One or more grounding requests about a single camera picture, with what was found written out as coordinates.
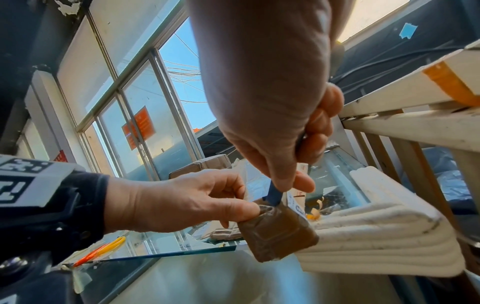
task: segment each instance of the person's left hand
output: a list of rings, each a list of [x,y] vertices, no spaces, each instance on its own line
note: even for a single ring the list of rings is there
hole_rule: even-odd
[[[105,230],[173,232],[219,220],[249,220],[257,204],[242,200],[245,184],[231,170],[203,170],[168,181],[134,182],[111,178],[105,199]]]

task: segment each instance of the small cardboard box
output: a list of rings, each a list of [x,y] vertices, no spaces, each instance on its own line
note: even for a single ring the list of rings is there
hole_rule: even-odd
[[[225,154],[215,155],[200,159],[183,168],[175,170],[168,176],[169,179],[179,177],[187,173],[200,172],[204,169],[229,169],[232,167],[229,158]]]

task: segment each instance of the ceiling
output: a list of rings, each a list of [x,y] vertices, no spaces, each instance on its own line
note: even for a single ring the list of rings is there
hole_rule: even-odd
[[[71,5],[69,0],[58,2]],[[0,1],[1,154],[16,153],[29,117],[23,99],[33,72],[56,73],[80,24],[81,14],[64,16],[58,8],[54,0]]]

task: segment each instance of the wooden slat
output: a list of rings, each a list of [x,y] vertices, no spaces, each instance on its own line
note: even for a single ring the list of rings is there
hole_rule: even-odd
[[[420,145],[403,139],[390,138],[390,140],[415,193],[440,211],[455,230],[461,231]],[[470,248],[464,242],[459,241],[459,244],[467,269],[479,274],[479,267]]]
[[[376,159],[378,160],[381,170],[388,175],[394,181],[400,183],[400,177],[395,170],[394,163],[390,158],[385,146],[380,138],[380,136],[375,134],[365,133],[365,136],[370,143],[371,149],[375,154]]]
[[[343,120],[352,131],[480,152],[480,107],[456,113],[436,110]]]
[[[458,50],[439,60],[344,106],[340,118],[430,105],[452,100],[423,70],[444,61],[448,67],[470,88],[480,95],[480,52]]]
[[[480,153],[457,149],[451,149],[451,153],[480,213]]]
[[[355,136],[356,141],[358,142],[358,145],[360,146],[360,149],[361,149],[361,151],[362,151],[362,153],[365,157],[365,160],[366,160],[366,163],[368,164],[368,166],[373,166],[373,167],[376,168],[377,164],[375,164],[374,158],[373,158],[372,154],[370,153],[370,149],[367,146],[367,143],[365,142],[365,139],[362,136],[362,134],[360,132],[353,131],[353,135]]]

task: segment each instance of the sky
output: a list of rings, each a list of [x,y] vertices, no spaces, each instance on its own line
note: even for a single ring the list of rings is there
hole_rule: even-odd
[[[160,55],[193,129],[201,129],[215,120],[206,103],[198,53],[189,19],[160,48]]]

